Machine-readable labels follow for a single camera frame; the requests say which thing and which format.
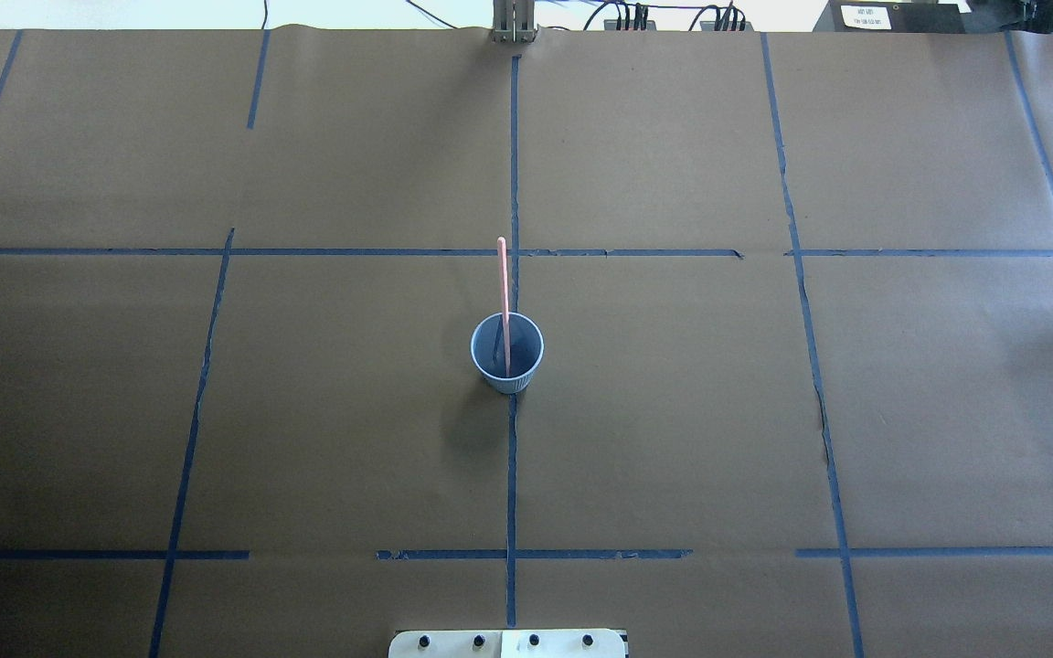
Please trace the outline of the brown paper table cover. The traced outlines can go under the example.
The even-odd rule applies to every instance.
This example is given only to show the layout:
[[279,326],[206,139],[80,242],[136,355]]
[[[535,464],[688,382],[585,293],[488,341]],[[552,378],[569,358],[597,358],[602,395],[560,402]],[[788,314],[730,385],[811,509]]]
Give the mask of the brown paper table cover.
[[548,626],[1053,657],[1053,35],[0,29],[0,657]]

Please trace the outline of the white mounting pillar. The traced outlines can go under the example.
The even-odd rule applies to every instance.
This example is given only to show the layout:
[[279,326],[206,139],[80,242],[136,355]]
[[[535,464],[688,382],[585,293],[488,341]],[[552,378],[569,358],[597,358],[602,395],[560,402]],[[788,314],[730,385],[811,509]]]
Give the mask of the white mounting pillar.
[[628,657],[614,629],[488,629],[401,631],[388,657]]

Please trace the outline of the black power box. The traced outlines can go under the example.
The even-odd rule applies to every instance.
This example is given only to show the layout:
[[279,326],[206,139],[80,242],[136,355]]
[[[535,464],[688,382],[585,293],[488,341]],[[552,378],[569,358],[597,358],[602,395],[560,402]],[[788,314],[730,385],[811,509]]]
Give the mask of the black power box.
[[827,1],[814,33],[984,33],[989,16],[968,1]]

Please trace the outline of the pink chopstick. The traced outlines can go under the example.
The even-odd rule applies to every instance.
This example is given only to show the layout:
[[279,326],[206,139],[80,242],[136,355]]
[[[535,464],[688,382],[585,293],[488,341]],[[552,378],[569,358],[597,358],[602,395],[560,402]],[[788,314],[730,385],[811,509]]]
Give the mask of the pink chopstick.
[[509,254],[505,236],[500,236],[496,241],[497,257],[500,260],[500,304],[501,304],[501,326],[503,346],[503,370],[505,378],[511,377],[513,370],[513,340],[510,334],[510,276],[509,276]]

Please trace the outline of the blue ribbed paper cup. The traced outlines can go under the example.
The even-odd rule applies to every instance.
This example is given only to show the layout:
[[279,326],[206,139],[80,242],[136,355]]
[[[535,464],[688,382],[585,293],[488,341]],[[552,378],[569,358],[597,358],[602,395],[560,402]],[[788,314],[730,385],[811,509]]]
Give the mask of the blue ribbed paper cup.
[[542,330],[521,313],[510,313],[509,361],[505,355],[505,327],[501,313],[484,318],[473,330],[471,359],[489,387],[514,395],[531,383],[542,366],[545,340]]

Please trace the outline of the aluminium frame post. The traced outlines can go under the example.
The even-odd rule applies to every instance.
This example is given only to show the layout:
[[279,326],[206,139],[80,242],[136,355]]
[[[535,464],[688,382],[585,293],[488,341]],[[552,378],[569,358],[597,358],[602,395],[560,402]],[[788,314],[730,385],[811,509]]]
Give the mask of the aluminium frame post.
[[492,29],[494,43],[532,43],[536,40],[538,25],[535,0],[492,1]]

